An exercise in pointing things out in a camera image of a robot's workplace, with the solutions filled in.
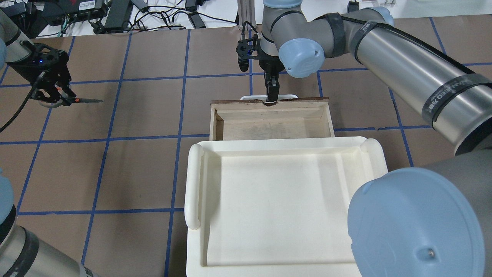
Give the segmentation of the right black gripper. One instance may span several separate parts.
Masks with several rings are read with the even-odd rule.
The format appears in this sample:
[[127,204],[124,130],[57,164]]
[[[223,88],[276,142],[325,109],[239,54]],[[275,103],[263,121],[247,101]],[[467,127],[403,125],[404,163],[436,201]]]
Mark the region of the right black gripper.
[[258,60],[260,68],[263,70],[266,86],[266,105],[275,105],[278,102],[279,81],[278,76],[281,72],[285,71],[285,66],[278,58],[278,56],[271,56],[268,54],[258,54],[256,60]]

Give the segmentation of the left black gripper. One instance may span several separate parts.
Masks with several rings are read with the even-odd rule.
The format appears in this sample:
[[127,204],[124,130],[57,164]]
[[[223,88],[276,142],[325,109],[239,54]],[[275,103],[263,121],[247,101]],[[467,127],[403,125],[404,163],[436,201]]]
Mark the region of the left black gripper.
[[51,105],[71,105],[76,94],[69,85],[68,53],[43,43],[20,43],[19,46],[27,50],[28,55],[9,65],[30,83],[29,99]]

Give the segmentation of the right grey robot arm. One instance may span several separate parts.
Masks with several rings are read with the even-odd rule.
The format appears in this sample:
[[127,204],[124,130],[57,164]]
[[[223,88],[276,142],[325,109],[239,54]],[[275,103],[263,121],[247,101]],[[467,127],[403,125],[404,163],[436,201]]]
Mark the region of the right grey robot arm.
[[421,118],[422,98],[462,72],[434,65],[434,55],[383,28],[363,38],[358,59],[341,56],[315,74],[331,100],[337,133],[382,142],[390,170],[437,168],[451,175],[473,207],[487,201],[479,220],[491,224],[491,86],[457,95],[431,124]]

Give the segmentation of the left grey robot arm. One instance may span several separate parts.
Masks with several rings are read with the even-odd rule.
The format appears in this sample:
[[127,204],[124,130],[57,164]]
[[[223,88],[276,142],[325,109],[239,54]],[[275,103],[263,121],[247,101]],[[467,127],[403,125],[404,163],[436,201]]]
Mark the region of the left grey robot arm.
[[[1,12],[1,65],[21,75],[31,88],[19,109],[1,130],[11,125],[28,100],[48,107],[84,102],[69,88],[69,55],[42,43],[33,43],[5,12]],[[33,158],[33,144],[1,147],[1,276],[2,277],[96,277],[97,274],[40,239],[17,222],[15,205],[20,197],[17,175],[26,173]]]

